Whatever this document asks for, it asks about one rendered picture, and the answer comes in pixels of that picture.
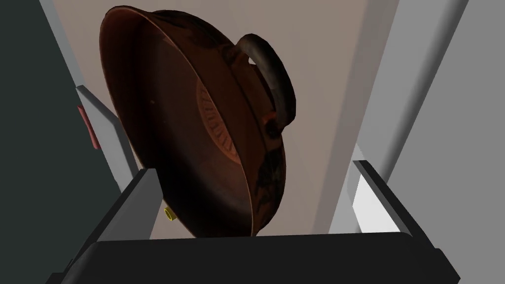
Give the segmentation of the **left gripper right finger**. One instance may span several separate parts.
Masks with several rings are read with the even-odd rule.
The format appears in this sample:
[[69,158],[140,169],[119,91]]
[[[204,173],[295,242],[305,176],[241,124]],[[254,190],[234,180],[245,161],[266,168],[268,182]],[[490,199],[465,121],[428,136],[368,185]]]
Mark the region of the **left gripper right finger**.
[[366,160],[354,160],[353,164],[360,175],[352,206],[361,231],[401,232],[432,248],[423,229],[374,167]]

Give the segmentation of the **red flat bar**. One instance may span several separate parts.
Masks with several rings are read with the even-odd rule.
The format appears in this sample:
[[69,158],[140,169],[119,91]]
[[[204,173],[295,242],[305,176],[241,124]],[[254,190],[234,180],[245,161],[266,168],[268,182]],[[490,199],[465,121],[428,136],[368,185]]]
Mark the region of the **red flat bar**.
[[85,109],[84,109],[84,106],[83,105],[78,105],[77,106],[78,110],[79,110],[79,113],[87,127],[87,130],[88,130],[88,133],[89,133],[89,136],[90,136],[90,139],[91,139],[91,143],[93,145],[93,147],[95,149],[101,149],[101,146],[100,146],[100,143],[99,143],[99,140],[95,134],[95,131],[92,127],[92,124],[88,118],[88,115],[87,113],[85,112]]

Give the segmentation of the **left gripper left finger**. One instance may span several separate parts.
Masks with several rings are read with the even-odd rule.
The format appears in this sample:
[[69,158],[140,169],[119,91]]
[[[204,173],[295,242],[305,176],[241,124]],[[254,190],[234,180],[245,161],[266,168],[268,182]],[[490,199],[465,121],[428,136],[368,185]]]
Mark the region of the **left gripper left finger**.
[[72,262],[95,242],[147,240],[163,199],[155,169],[141,169],[93,229]]

